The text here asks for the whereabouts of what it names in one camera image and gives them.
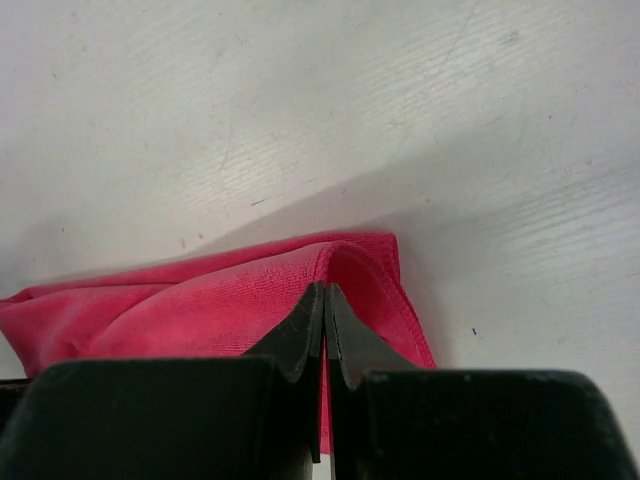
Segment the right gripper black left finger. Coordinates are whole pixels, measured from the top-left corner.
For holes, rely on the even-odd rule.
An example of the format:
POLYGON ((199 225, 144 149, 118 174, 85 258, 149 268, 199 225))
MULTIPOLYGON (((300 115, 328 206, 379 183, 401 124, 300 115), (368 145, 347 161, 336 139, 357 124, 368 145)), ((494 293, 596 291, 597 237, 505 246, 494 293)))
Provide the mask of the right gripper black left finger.
POLYGON ((298 450, 320 461, 323 321, 324 285, 311 283, 292 311, 243 353, 274 365, 263 441, 269 460, 298 450))

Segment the pink towel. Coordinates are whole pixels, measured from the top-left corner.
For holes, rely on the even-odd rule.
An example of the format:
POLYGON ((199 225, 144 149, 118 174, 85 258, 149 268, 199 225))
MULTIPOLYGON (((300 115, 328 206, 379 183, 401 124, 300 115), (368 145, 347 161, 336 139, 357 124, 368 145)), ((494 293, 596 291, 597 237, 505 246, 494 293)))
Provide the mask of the pink towel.
POLYGON ((396 237, 331 232, 84 280, 1 302, 1 331, 24 371, 59 362, 236 356, 311 284, 337 285, 357 317, 411 363, 434 366, 401 282, 396 237))

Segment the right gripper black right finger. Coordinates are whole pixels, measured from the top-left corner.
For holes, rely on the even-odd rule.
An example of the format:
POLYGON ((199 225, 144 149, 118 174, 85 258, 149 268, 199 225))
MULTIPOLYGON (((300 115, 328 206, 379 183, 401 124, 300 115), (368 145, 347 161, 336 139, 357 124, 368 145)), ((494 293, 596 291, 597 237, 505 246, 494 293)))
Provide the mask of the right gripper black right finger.
POLYGON ((330 284, 324 297, 324 336, 331 472, 334 479, 385 479, 372 443, 369 400, 361 387, 371 371, 416 371, 355 314, 330 284))

